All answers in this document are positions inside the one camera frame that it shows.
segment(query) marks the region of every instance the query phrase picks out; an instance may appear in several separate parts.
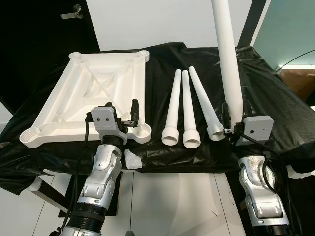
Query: white tray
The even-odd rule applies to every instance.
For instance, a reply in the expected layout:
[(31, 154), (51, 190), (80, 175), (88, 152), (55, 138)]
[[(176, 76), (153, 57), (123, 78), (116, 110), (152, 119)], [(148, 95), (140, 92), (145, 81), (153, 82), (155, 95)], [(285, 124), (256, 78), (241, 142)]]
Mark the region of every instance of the white tray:
[[(43, 143), (82, 141), (86, 112), (112, 102), (117, 116), (131, 118), (132, 100), (139, 101), (139, 123), (130, 127), (128, 139), (148, 142), (151, 128), (145, 123), (145, 63), (149, 52), (71, 53), (70, 62), (56, 83), (31, 128), (20, 135), (29, 148)], [(99, 140), (93, 123), (89, 123), (89, 140)]]

